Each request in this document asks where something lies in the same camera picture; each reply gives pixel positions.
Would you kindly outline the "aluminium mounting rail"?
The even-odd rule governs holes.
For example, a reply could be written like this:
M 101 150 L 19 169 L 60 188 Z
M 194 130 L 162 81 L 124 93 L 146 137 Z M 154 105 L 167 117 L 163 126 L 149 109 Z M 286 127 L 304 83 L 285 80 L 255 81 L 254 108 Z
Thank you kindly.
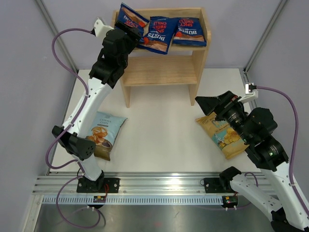
M 51 172 L 37 177 L 33 195 L 55 195 L 76 172 Z M 205 195 L 202 186 L 206 177 L 218 177 L 218 172 L 197 173 L 113 173 L 106 177 L 120 179 L 118 195 Z

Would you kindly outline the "light blue cassava chips bag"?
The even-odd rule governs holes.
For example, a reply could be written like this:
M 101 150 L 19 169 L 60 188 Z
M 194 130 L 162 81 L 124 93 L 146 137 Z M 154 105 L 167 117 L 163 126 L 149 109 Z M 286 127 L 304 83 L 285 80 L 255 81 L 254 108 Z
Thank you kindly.
M 94 155 L 110 161 L 110 154 L 126 117 L 97 112 L 86 138 L 96 144 Z

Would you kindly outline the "tan kettle chips bag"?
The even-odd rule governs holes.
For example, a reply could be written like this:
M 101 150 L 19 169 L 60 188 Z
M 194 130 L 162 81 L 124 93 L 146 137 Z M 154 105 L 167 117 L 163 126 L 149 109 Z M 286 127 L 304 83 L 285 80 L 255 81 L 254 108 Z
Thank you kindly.
M 216 113 L 195 119 L 212 141 L 219 147 L 227 160 L 243 153 L 248 145 L 234 131 L 229 124 L 222 120 L 217 121 Z

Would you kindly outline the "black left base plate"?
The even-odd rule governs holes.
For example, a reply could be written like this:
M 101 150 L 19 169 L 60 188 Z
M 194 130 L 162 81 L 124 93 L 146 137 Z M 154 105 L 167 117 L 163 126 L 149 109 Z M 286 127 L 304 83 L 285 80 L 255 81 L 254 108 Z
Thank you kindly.
M 91 181 L 85 177 L 78 179 L 78 193 L 118 193 L 120 185 L 119 178 L 101 178 Z

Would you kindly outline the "blue Burts chips bag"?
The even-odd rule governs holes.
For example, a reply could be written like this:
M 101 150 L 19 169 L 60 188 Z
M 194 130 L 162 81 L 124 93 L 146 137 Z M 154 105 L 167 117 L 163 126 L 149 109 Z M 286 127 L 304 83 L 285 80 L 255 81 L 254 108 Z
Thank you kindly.
M 177 23 L 173 44 L 205 47 L 203 29 L 198 18 L 180 17 Z
M 142 16 L 123 2 L 120 5 L 117 21 L 120 21 L 131 28 L 137 28 L 141 36 L 144 35 L 144 28 L 150 22 L 149 19 Z
M 178 17 L 151 16 L 148 32 L 143 36 L 138 47 L 148 51 L 166 55 L 175 29 Z

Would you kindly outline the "wooden two-tier shelf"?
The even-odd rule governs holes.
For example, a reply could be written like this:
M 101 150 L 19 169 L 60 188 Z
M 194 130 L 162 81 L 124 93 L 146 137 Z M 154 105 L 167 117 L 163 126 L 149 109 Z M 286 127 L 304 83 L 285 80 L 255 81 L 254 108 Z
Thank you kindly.
M 130 57 L 120 84 L 126 107 L 130 107 L 131 87 L 158 85 L 187 85 L 191 105 L 195 104 L 201 76 L 211 44 L 211 27 L 205 8 L 148 8 L 137 9 L 147 18 L 151 16 L 198 18 L 207 41 L 205 47 L 171 44 L 169 52 L 178 55 L 160 55 L 149 51 L 146 56 Z

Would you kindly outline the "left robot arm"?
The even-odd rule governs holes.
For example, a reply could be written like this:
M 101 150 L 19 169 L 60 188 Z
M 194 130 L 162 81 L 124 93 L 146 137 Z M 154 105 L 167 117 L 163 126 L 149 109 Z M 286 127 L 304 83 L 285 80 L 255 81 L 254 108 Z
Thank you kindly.
M 106 192 L 112 180 L 104 179 L 94 151 L 96 143 L 87 139 L 90 126 L 103 100 L 113 90 L 128 66 L 128 56 L 138 45 L 142 35 L 137 28 L 117 21 L 114 27 L 99 23 L 90 34 L 102 39 L 97 61 L 91 68 L 88 82 L 73 113 L 62 126 L 54 126 L 52 134 L 56 142 L 65 148 L 77 162 L 83 173 L 77 177 L 78 193 Z

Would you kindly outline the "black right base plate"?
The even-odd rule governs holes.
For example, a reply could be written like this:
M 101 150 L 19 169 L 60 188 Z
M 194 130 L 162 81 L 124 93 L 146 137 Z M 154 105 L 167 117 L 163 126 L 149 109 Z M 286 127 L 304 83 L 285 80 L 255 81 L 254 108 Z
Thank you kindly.
M 231 189 L 225 189 L 218 177 L 206 177 L 201 179 L 199 183 L 204 187 L 206 193 L 235 193 Z

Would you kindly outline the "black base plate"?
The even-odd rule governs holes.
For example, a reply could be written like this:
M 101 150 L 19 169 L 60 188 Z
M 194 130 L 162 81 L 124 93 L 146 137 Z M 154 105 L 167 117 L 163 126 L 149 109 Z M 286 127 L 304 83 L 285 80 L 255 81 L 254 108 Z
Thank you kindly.
M 231 189 L 225 189 L 218 177 L 206 177 L 201 179 L 199 183 L 204 187 L 206 193 L 235 193 Z
M 85 177 L 78 179 L 78 193 L 118 193 L 120 185 L 119 178 L 101 178 L 91 181 Z

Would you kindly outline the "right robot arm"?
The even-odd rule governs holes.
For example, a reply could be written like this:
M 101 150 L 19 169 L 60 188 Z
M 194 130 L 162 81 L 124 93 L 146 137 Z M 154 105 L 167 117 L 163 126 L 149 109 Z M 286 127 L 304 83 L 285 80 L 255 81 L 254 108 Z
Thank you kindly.
M 239 97 L 227 91 L 217 97 L 196 97 L 205 115 L 216 114 L 217 121 L 226 121 L 247 145 L 245 152 L 271 184 L 277 198 L 272 198 L 251 184 L 246 176 L 230 167 L 220 173 L 223 191 L 235 191 L 257 207 L 270 221 L 276 232 L 307 232 L 309 230 L 308 202 L 296 187 L 290 171 L 292 159 L 272 136 L 277 128 L 273 114 L 266 108 L 245 112 L 243 104 L 258 97 L 257 89 L 247 90 Z

